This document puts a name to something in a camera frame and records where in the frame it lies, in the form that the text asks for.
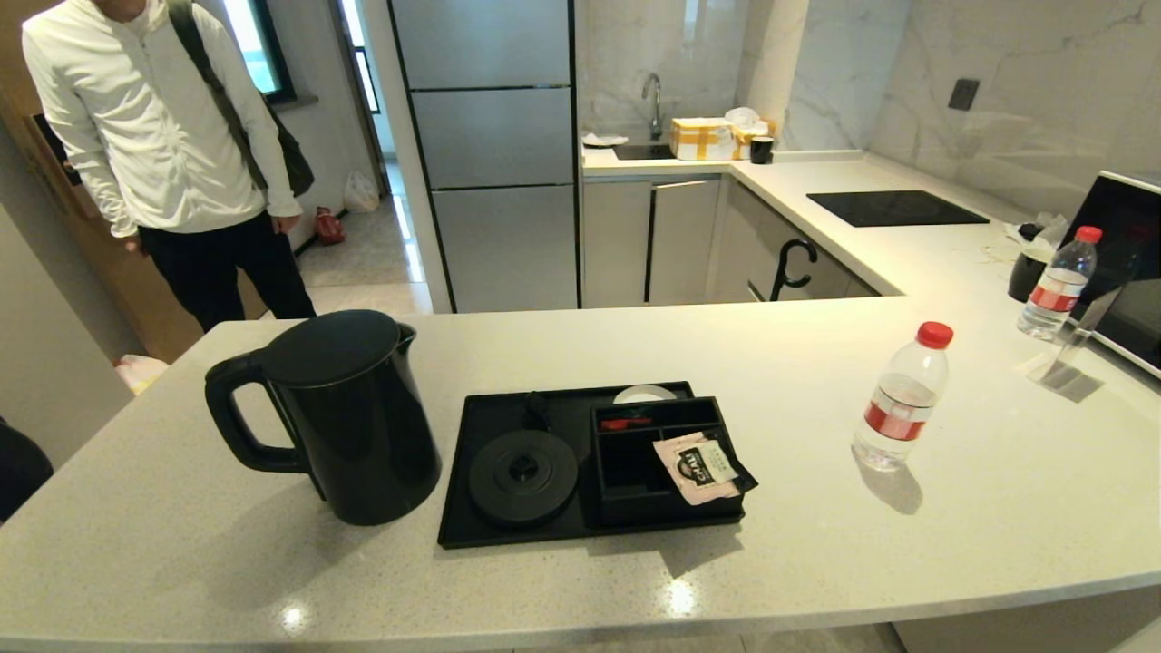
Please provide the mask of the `pink tea bag sachet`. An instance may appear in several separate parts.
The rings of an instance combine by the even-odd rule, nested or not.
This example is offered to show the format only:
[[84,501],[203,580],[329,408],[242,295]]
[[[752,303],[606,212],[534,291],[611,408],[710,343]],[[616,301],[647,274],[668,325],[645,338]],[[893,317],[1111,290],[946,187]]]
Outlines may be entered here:
[[706,433],[679,435],[654,442],[652,450],[688,505],[742,495],[737,486],[741,473],[717,439]]

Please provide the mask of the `clear water bottle red cap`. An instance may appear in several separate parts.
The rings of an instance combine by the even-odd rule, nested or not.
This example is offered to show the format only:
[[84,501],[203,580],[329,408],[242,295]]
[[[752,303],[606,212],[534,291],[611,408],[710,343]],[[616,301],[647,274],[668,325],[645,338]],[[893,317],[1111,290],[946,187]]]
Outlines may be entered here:
[[1098,227],[1079,227],[1075,237],[1057,249],[1021,310],[1021,332],[1040,340],[1057,337],[1098,268],[1102,237]]

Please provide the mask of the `black rectangular serving tray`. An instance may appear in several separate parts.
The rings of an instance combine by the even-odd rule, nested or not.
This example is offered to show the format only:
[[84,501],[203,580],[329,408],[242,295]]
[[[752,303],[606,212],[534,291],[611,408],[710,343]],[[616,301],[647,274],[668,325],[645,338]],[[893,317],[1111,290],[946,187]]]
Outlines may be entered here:
[[[695,396],[688,382],[663,382],[678,399]],[[486,547],[527,541],[619,536],[647,531],[604,528],[599,524],[597,471],[592,450],[592,412],[627,387],[590,387],[564,390],[473,395],[466,399],[459,439],[449,476],[444,519],[438,541],[444,548]],[[499,435],[518,430],[541,430],[557,435],[575,451],[580,478],[571,501],[551,521],[532,528],[502,528],[485,521],[468,491],[468,466],[473,455]]]

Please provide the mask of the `yellow white striped box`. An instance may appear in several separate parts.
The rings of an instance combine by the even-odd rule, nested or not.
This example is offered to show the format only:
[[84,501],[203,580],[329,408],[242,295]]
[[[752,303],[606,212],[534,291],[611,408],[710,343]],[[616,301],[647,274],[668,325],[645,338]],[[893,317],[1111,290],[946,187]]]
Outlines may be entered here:
[[734,125],[724,117],[673,117],[670,121],[670,152],[680,162],[731,162],[735,158]]

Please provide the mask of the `black induction cooktop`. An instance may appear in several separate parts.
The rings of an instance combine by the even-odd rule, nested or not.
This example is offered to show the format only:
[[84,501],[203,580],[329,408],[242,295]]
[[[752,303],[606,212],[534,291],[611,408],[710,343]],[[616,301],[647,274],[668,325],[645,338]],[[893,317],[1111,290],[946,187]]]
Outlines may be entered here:
[[834,191],[807,198],[854,228],[969,227],[990,222],[929,191]]

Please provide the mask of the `water bottle with dark liquid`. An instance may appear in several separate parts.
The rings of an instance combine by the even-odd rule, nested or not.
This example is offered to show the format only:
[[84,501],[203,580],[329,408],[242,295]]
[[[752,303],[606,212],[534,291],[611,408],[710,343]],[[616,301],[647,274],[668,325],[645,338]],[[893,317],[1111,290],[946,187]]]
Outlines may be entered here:
[[854,455],[872,471],[899,471],[911,454],[950,376],[952,326],[921,323],[913,342],[888,360],[854,430]]

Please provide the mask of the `black microwave oven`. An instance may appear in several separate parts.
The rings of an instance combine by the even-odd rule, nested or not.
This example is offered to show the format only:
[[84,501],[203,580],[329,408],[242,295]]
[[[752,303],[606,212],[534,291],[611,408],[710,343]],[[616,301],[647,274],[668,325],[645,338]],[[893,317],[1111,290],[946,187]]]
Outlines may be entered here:
[[1161,379],[1161,181],[1099,172],[1062,243],[1074,241],[1082,227],[1099,228],[1102,239],[1098,265],[1069,323],[1077,324],[1093,301],[1116,292],[1095,339]]

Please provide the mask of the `person in white jacket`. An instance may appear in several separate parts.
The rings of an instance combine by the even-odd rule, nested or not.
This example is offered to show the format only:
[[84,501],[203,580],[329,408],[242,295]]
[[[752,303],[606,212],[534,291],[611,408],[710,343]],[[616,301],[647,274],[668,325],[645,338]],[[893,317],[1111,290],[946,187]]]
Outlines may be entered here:
[[111,235],[150,258],[204,331],[241,321],[244,272],[279,320],[316,314],[289,235],[302,216],[277,125],[228,26],[192,0],[248,132],[258,189],[165,0],[63,0],[22,26],[26,69]]

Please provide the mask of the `black curved faucet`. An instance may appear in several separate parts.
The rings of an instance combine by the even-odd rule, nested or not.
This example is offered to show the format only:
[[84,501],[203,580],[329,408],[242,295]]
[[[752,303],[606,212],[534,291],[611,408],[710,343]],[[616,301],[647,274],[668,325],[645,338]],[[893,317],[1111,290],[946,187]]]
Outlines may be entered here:
[[799,278],[789,277],[788,274],[789,253],[792,249],[795,247],[805,250],[805,253],[807,253],[807,259],[809,263],[814,264],[819,261],[819,251],[815,247],[813,241],[807,241],[807,239],[785,241],[785,243],[779,249],[778,265],[776,265],[776,277],[773,278],[773,284],[767,301],[771,302],[779,301],[780,293],[784,287],[802,288],[813,280],[812,274],[809,273]]

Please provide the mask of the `black round kettle base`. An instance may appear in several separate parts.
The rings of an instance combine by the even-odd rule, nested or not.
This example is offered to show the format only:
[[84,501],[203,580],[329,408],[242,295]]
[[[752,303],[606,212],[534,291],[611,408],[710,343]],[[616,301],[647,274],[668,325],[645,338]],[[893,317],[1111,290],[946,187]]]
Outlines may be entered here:
[[479,514],[502,528],[551,521],[571,501],[580,462],[568,443],[541,430],[499,435],[473,455],[468,491]]

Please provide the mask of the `crumpled white orange plastic bag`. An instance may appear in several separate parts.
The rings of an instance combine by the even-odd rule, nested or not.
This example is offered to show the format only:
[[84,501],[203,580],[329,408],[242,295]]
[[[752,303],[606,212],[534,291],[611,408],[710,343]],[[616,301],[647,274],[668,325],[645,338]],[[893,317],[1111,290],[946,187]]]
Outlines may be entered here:
[[170,364],[152,356],[134,356],[127,353],[113,364],[113,371],[127,383],[134,395],[140,395],[158,376],[170,369]]

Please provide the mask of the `silver refrigerator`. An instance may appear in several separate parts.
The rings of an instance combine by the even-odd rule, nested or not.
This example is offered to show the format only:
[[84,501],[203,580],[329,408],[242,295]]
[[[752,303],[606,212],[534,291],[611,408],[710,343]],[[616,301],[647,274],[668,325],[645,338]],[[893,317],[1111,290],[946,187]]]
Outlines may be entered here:
[[388,9],[452,309],[576,309],[575,0]]

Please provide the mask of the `white base cabinet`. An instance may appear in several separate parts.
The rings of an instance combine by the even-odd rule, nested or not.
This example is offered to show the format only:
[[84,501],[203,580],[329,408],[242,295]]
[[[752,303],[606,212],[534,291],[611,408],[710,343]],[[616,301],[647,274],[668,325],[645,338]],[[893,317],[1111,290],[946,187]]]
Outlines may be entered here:
[[[596,178],[583,182],[580,306],[629,308],[770,301],[785,241],[807,239],[730,175]],[[873,288],[813,241],[789,253],[779,301],[871,297]]]

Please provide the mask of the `small yellow white box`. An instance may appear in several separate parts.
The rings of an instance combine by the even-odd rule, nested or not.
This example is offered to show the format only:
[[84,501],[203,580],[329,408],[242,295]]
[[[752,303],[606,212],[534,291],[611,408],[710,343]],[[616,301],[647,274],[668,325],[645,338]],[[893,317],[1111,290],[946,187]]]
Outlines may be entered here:
[[772,136],[776,137],[776,144],[779,142],[779,124],[776,121],[767,121],[759,117],[750,122],[734,122],[730,124],[730,128],[734,138],[734,160],[750,162],[749,142],[755,135]]

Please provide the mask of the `dark green shoulder bag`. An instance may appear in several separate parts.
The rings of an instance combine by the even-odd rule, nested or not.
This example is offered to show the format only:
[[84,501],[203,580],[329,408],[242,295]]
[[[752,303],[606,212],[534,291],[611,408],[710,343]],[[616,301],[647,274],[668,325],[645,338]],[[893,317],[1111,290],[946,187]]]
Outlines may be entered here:
[[[258,166],[253,151],[250,148],[248,132],[246,132],[238,112],[236,112],[235,106],[229,99],[228,88],[225,88],[224,82],[219,81],[219,76],[214,71],[204,42],[200,37],[199,22],[196,22],[192,12],[192,0],[165,0],[165,3],[167,13],[170,13],[171,26],[173,26],[178,40],[181,42],[192,63],[199,70],[200,78],[205,82],[210,96],[217,107],[217,112],[219,112],[221,117],[228,123],[229,135],[233,138],[246,167],[248,167],[250,178],[253,179],[258,189],[268,191],[264,173]],[[273,122],[277,125],[277,143],[282,151],[293,194],[295,198],[302,198],[313,185],[313,170],[308,165],[307,156],[304,156],[298,141],[295,139],[291,132],[288,132],[282,121],[277,117],[277,113],[273,112],[273,108],[268,103],[265,106]]]

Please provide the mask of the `chrome sink faucet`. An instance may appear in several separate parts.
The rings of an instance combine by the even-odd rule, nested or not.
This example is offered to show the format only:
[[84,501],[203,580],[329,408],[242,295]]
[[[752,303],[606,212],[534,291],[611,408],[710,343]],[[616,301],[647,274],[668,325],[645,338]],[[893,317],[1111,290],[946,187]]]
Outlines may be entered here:
[[649,112],[649,139],[651,143],[659,143],[664,127],[662,115],[662,82],[659,76],[650,72],[647,76],[641,89],[641,99],[650,102]]

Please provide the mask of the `black compartment organizer box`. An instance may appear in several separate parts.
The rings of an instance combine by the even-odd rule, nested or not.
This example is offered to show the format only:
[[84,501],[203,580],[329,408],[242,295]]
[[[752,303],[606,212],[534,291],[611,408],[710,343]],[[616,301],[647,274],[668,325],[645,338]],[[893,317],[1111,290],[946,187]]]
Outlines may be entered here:
[[[652,425],[618,433],[599,430],[601,419],[623,417],[647,417]],[[592,412],[592,426],[598,515],[604,528],[664,530],[737,523],[744,515],[744,496],[759,486],[758,479],[741,462],[713,397],[598,406]],[[693,433],[706,433],[721,443],[729,461],[740,471],[740,497],[700,507],[691,507],[683,500],[655,455],[652,443]]]

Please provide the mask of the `large black mug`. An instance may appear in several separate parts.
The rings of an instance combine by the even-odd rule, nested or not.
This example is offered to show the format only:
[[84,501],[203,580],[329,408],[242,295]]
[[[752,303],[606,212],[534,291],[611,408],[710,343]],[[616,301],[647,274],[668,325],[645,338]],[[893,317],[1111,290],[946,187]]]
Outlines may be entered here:
[[1036,288],[1043,273],[1048,267],[1054,257],[1053,249],[1046,247],[1023,247],[1014,261],[1010,272],[1007,294],[1008,297],[1025,303],[1032,290]]

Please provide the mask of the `black electric kettle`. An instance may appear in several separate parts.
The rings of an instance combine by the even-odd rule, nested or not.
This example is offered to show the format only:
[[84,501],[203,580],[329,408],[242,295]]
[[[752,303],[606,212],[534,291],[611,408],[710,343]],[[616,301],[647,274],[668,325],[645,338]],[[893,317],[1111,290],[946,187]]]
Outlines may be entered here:
[[[369,309],[316,316],[212,366],[207,407],[250,471],[305,474],[344,523],[398,521],[431,495],[441,471],[409,366],[416,338],[414,326]],[[252,433],[235,397],[244,385],[266,390],[290,446]]]

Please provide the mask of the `clear acrylic sign holder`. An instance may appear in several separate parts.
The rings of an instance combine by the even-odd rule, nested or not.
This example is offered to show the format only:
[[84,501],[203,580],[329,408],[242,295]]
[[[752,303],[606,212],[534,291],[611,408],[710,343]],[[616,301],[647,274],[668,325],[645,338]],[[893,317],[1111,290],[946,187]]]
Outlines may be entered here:
[[1115,289],[1106,292],[1106,294],[1095,297],[1086,310],[1086,315],[1079,320],[1077,325],[1065,338],[1057,356],[1050,359],[1050,363],[1034,367],[1029,372],[1027,379],[1050,392],[1069,399],[1074,404],[1079,404],[1091,396],[1095,390],[1098,390],[1103,381],[1086,375],[1086,372],[1079,369],[1074,361],[1077,359],[1079,352],[1086,349],[1099,321],[1103,320],[1125,288],[1127,285],[1122,284],[1115,286]]

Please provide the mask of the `dark framed window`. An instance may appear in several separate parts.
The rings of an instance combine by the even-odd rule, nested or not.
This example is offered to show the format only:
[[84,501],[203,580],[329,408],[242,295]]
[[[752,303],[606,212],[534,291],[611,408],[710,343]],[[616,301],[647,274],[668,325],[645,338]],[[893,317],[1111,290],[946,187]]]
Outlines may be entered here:
[[296,100],[267,0],[221,0],[248,77],[274,105]]

